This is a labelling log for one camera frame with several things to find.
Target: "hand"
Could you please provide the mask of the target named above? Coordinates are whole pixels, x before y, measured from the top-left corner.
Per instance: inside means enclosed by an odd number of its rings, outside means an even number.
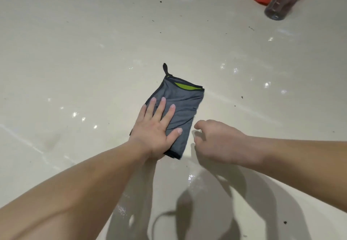
[[[151,99],[148,108],[146,108],[146,105],[142,106],[129,138],[129,141],[141,142],[144,149],[149,151],[149,156],[153,158],[162,156],[182,134],[182,128],[176,128],[166,136],[166,128],[174,116],[176,107],[172,104],[166,115],[161,118],[165,109],[166,99],[162,97],[153,115],[156,101],[154,97]]]
[[[194,128],[202,130],[206,138],[194,138],[196,150],[209,159],[245,167],[252,166],[259,160],[257,153],[252,149],[253,137],[236,128],[210,119],[198,121]]]

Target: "shiny beige surface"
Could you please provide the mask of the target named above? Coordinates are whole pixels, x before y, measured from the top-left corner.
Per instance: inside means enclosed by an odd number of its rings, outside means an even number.
[[[346,140],[346,0],[301,0],[280,22],[263,10],[0,0],[0,206],[126,141],[163,62],[205,87],[195,121]],[[180,161],[138,171],[99,239],[347,239],[345,213],[253,171],[199,163],[192,143]]]

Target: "person's right arm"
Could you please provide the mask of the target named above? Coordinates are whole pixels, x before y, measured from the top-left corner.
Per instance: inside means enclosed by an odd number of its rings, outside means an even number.
[[[198,153],[268,175],[347,212],[347,142],[247,136],[222,122],[195,126]]]

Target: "gray cloth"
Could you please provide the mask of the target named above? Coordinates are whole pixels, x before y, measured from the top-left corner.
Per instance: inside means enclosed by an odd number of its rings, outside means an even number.
[[[171,158],[180,159],[186,147],[190,128],[197,108],[204,98],[204,89],[200,85],[194,85],[183,79],[174,77],[168,73],[167,65],[163,64],[166,76],[159,88],[148,98],[146,105],[150,103],[152,97],[157,99],[154,112],[157,110],[162,97],[166,98],[166,106],[163,116],[166,115],[172,104],[175,104],[176,111],[168,128],[166,135],[175,128],[182,128],[183,132],[174,142],[171,148],[165,152]]]

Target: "microfiber towel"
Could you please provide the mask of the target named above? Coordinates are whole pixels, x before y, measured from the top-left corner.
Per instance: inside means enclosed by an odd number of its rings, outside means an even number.
[[[146,105],[148,107],[152,97],[157,99],[154,112],[157,110],[162,97],[166,98],[166,106],[163,116],[166,115],[172,104],[175,104],[176,111],[171,122],[166,129],[166,135],[170,134],[175,128],[182,128],[183,132],[173,143],[171,148],[165,152],[171,158],[181,159],[186,147],[190,128],[197,108],[204,98],[205,89],[200,85],[194,85],[181,78],[168,73],[166,63],[163,64],[165,77],[158,89],[148,98]]]

